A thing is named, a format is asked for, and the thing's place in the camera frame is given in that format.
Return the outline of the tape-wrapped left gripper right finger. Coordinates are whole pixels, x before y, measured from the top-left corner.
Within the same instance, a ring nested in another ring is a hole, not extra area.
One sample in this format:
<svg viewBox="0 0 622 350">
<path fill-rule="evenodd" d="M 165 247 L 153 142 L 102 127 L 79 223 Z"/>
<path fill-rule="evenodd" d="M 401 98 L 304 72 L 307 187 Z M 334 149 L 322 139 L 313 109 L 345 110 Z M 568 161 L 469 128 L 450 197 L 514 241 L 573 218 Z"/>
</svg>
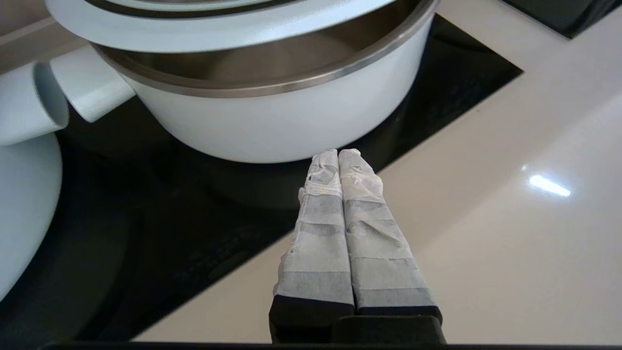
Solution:
<svg viewBox="0 0 622 350">
<path fill-rule="evenodd" d="M 364 316 L 442 313 L 383 197 L 383 183 L 360 151 L 339 153 L 346 241 L 356 312 Z"/>
</svg>

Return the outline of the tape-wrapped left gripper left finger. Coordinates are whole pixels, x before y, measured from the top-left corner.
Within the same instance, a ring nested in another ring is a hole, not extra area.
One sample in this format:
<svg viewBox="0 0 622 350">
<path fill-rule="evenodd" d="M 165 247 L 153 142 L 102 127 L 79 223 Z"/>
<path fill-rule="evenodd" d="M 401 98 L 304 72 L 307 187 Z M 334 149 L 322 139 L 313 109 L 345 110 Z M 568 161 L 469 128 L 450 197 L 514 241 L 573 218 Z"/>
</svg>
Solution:
<svg viewBox="0 0 622 350">
<path fill-rule="evenodd" d="M 335 149 L 312 158 L 298 200 L 298 218 L 273 291 L 271 338 L 329 341 L 333 324 L 355 314 Z"/>
</svg>

